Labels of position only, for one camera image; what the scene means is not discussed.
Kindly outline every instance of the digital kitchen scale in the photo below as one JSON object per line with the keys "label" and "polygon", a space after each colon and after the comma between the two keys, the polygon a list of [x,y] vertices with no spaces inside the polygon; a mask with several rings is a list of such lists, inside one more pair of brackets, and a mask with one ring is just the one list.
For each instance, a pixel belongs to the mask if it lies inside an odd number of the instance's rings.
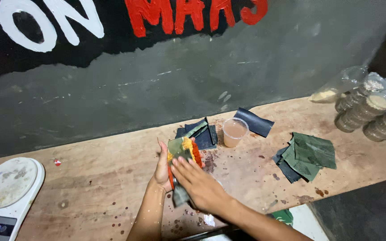
{"label": "digital kitchen scale", "polygon": [[43,181],[45,170],[32,158],[0,165],[0,241],[14,241]]}

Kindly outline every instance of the red painted letter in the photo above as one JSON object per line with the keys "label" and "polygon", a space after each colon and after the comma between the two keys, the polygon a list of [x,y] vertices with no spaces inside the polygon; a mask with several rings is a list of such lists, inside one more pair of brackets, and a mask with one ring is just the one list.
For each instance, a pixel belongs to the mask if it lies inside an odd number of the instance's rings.
{"label": "red painted letter", "polygon": [[268,12],[267,0],[251,0],[257,6],[256,14],[252,13],[247,7],[242,8],[241,18],[247,25],[254,25],[262,19]]}
{"label": "red painted letter", "polygon": [[186,15],[190,15],[196,30],[203,29],[202,9],[205,4],[201,0],[177,0],[177,13],[175,16],[175,33],[182,34]]}
{"label": "red painted letter", "polygon": [[218,14],[222,9],[226,15],[227,24],[231,27],[235,25],[235,18],[233,17],[232,12],[232,2],[230,0],[212,0],[211,10],[209,13],[209,25],[211,26],[211,31],[218,28]]}
{"label": "red painted letter", "polygon": [[151,25],[158,25],[160,14],[162,14],[162,28],[166,34],[172,34],[174,20],[172,19],[172,8],[169,0],[125,0],[129,12],[130,23],[133,33],[137,37],[145,37],[144,21],[146,19]]}

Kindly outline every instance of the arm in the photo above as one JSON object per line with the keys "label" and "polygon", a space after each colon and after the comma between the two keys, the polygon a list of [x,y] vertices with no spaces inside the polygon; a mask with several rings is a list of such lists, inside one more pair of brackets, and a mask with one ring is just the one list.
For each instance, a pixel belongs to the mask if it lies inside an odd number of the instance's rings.
{"label": "arm", "polygon": [[204,173],[192,160],[179,158],[172,163],[172,173],[199,209],[237,225],[257,240],[310,240],[286,224],[258,213],[229,196],[212,176]]}
{"label": "arm", "polygon": [[135,222],[127,240],[161,240],[162,215],[165,194],[172,190],[168,176],[168,147],[159,141],[161,148],[156,171],[147,185]]}

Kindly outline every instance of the plastic cup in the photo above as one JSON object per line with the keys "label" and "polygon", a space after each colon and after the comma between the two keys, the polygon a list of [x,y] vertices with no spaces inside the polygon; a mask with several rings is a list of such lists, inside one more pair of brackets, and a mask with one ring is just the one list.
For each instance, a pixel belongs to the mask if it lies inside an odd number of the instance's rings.
{"label": "plastic cup", "polygon": [[248,134],[248,124],[240,118],[232,117],[222,124],[224,133],[224,144],[229,147],[235,147],[241,139]]}

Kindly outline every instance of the wooden workbench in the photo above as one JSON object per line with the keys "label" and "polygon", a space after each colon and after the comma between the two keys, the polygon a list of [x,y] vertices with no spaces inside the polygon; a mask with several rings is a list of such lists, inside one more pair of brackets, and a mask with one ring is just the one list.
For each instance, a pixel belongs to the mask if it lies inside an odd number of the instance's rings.
{"label": "wooden workbench", "polygon": [[[301,98],[254,107],[251,111],[275,121],[267,138],[250,133],[237,147],[225,147],[221,125],[235,114],[227,112],[208,118],[217,126],[220,145],[203,151],[207,164],[212,160],[216,165],[212,175],[230,195],[251,208],[270,213],[386,180],[386,141],[370,141],[361,130],[348,134],[336,129],[332,104],[314,104]],[[126,239],[156,167],[156,137],[173,139],[178,127],[197,121],[0,158],[1,164],[16,156],[31,157],[46,168],[44,184],[17,240]],[[337,170],[324,168],[313,182],[301,179],[290,184],[271,157],[287,146],[293,131],[331,140]],[[53,158],[62,164],[55,166]],[[328,194],[321,197],[321,192]],[[164,238],[185,237],[214,228],[203,223],[199,226],[198,217],[203,214],[187,205],[174,208],[171,198],[165,198],[164,207]],[[180,220],[178,228],[175,220]]]}

